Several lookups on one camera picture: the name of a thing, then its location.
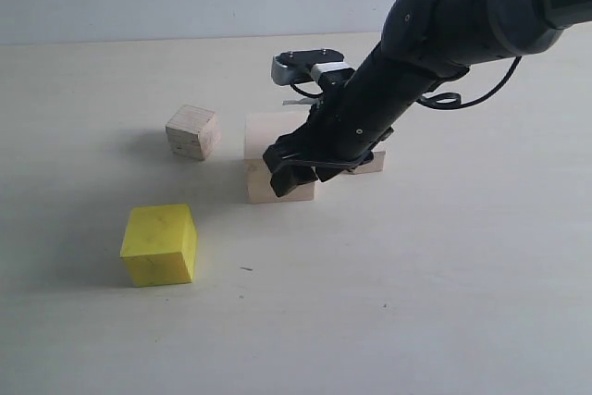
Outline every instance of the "wire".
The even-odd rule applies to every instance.
[[[518,68],[520,61],[522,60],[521,56],[518,56],[512,62],[510,69],[503,77],[503,79],[496,85],[489,93],[485,96],[480,97],[479,99],[475,99],[473,102],[467,102],[463,104],[463,98],[458,93],[442,93],[432,97],[425,97],[422,96],[417,103],[423,105],[427,108],[431,108],[433,110],[462,110],[464,108],[469,108],[471,106],[483,104],[487,99],[494,96],[497,92],[499,92],[512,78],[514,72]]]
[[[294,90],[296,93],[301,94],[304,97],[308,97],[310,99],[320,99],[321,97],[323,97],[324,93],[308,93],[305,90],[301,90],[300,88],[298,88],[296,86],[296,84],[291,83],[290,87],[292,87],[292,90]]]

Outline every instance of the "yellow wooden block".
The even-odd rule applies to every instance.
[[[186,204],[134,208],[121,258],[136,287],[193,282],[197,230]]]

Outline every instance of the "table surface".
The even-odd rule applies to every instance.
[[[377,34],[0,47],[0,391],[588,395],[590,31],[475,109],[412,107],[383,173],[266,205],[242,150],[247,113],[295,98],[271,57],[357,66]],[[169,152],[183,104],[219,114],[205,163]],[[196,281],[131,288],[130,209],[176,203]]]

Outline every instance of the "wooden block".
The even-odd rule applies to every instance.
[[[174,154],[204,161],[220,142],[217,115],[184,105],[166,124],[166,136]]]
[[[244,140],[244,161],[247,175],[247,191],[251,204],[312,201],[315,184],[299,187],[288,196],[278,198],[269,181],[271,173],[263,160],[263,153],[278,136],[292,133],[308,117],[308,112],[255,113],[247,116]]]
[[[120,256],[136,287],[193,282],[197,230],[185,204],[134,208]]]
[[[385,169],[385,157],[387,157],[387,152],[385,151],[374,152],[374,161],[365,166],[357,167],[350,174],[366,175],[368,173],[378,173]]]

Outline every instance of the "robotic arm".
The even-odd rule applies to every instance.
[[[311,106],[306,122],[264,154],[276,196],[371,162],[374,147],[415,103],[456,110],[484,102],[523,56],[544,53],[566,29],[588,21],[592,0],[397,0],[380,42],[357,70],[334,50],[274,57],[273,81],[290,85]],[[425,96],[474,64],[507,58],[514,58],[508,75],[476,101],[463,103],[456,93]],[[307,82],[322,92],[298,87]]]

